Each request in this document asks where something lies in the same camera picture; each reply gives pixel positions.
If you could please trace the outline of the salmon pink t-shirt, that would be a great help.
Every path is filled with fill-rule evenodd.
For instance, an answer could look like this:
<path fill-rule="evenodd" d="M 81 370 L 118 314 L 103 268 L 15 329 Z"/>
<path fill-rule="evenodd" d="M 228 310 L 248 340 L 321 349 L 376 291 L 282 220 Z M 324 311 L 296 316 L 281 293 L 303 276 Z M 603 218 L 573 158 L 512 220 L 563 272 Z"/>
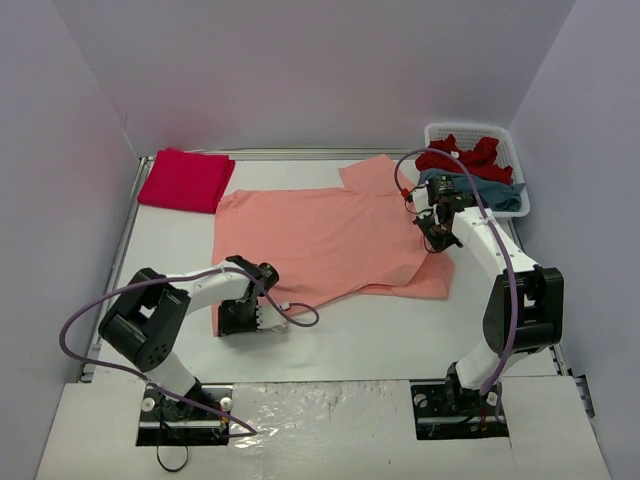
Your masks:
<path fill-rule="evenodd" d="M 379 155 L 340 169 L 339 187 L 237 190 L 215 214 L 212 261 L 239 255 L 271 264 L 279 281 L 270 294 L 318 308 L 362 293 L 448 298 L 455 265 L 428 252 L 399 195 L 409 185 Z"/>

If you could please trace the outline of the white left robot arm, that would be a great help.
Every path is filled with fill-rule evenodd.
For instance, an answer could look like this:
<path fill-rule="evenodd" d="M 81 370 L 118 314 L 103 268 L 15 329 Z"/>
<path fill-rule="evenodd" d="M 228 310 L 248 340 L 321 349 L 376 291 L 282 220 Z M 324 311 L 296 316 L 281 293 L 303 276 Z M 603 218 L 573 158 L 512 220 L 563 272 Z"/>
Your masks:
<path fill-rule="evenodd" d="M 204 401 L 201 382 L 173 352 L 184 318 L 216 304 L 216 334 L 255 332 L 262 320 L 258 288 L 268 291 L 279 281 L 272 265 L 253 264 L 238 255 L 222 266 L 241 269 L 256 281 L 231 271 L 189 281 L 184 287 L 163 282 L 130 290 L 119 296 L 99 325 L 106 343 L 168 390 L 165 406 L 179 418 L 195 415 Z"/>

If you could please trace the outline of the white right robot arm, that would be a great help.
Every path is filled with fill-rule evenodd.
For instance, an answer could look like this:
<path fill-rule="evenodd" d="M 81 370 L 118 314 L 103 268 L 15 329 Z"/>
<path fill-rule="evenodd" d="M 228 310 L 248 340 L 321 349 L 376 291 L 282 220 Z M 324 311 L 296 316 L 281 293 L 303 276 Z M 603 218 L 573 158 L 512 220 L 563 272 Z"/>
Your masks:
<path fill-rule="evenodd" d="M 465 413 L 521 359 L 559 343 L 563 333 L 564 277 L 544 268 L 514 243 L 475 195 L 454 189 L 447 175 L 417 186 L 409 200 L 414 224 L 436 253 L 467 248 L 492 282 L 482 338 L 447 370 L 446 406 Z"/>

